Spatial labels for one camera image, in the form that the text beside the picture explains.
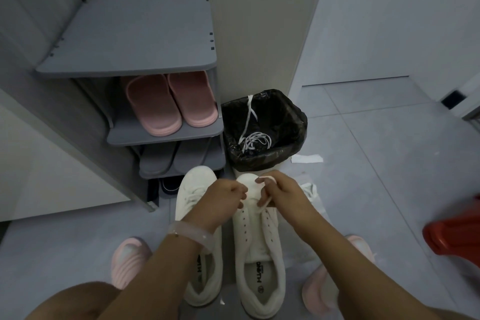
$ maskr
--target red object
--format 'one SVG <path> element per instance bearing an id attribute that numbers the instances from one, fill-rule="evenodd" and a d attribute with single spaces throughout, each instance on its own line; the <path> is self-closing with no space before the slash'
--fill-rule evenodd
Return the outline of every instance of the red object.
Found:
<path id="1" fill-rule="evenodd" d="M 480 195 L 475 199 L 463 214 L 431 222 L 422 233 L 435 254 L 462 257 L 480 267 Z"/>

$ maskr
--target shoe rack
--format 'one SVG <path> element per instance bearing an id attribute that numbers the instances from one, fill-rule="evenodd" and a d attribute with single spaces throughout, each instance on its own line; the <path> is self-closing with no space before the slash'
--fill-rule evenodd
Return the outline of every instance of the shoe rack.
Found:
<path id="1" fill-rule="evenodd" d="M 131 147 L 139 175 L 153 179 L 184 175 L 197 165 L 225 166 L 216 66 L 209 0 L 88 0 L 36 70 L 45 79 L 75 79 L 105 116 L 107 143 Z M 118 78 L 202 70 L 217 120 L 202 128 L 183 121 L 167 136 L 142 127 Z"/>

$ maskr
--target brand logo on insole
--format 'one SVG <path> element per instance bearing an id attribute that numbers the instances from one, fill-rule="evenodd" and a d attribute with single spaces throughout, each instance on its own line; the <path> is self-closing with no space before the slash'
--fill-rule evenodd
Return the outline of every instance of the brand logo on insole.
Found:
<path id="1" fill-rule="evenodd" d="M 257 283 L 262 283 L 262 273 L 264 272 L 264 267 L 261 262 L 257 262 Z"/>

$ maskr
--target bracelet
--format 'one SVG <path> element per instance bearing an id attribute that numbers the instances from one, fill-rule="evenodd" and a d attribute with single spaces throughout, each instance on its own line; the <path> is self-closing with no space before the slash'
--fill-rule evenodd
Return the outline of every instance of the bracelet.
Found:
<path id="1" fill-rule="evenodd" d="M 198 228 L 195 225 L 191 225 L 185 221 L 177 220 L 168 226 L 167 234 L 176 234 L 189 238 L 198 244 L 204 246 L 208 251 L 213 250 L 215 240 L 213 235 L 202 228 Z"/>

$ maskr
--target pink shoe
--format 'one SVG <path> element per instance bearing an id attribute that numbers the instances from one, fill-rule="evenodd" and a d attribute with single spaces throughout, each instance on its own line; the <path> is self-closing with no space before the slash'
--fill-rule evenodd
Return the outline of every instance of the pink shoe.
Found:
<path id="1" fill-rule="evenodd" d="M 182 116 L 164 75 L 126 77 L 122 83 L 135 115 L 148 133 L 164 137 L 182 127 Z"/>
<path id="2" fill-rule="evenodd" d="M 135 246 L 122 256 L 126 245 Z M 112 257 L 112 285 L 123 290 L 141 271 L 145 263 L 152 256 L 152 251 L 141 239 L 125 239 L 115 250 Z"/>
<path id="3" fill-rule="evenodd" d="M 352 244 L 356 241 L 361 241 L 363 248 L 365 248 L 365 251 L 367 252 L 364 253 L 364 255 L 369 259 L 370 262 L 375 263 L 374 254 L 363 238 L 357 235 L 349 235 L 346 238 Z M 327 279 L 327 276 L 327 269 L 324 265 L 320 265 L 320 267 L 318 267 L 311 275 L 309 275 L 301 291 L 303 304 L 309 312 L 317 316 L 323 316 L 332 310 L 322 300 L 322 287 Z"/>
<path id="4" fill-rule="evenodd" d="M 168 74 L 166 78 L 189 126 L 201 128 L 215 123 L 219 112 L 205 71 Z"/>

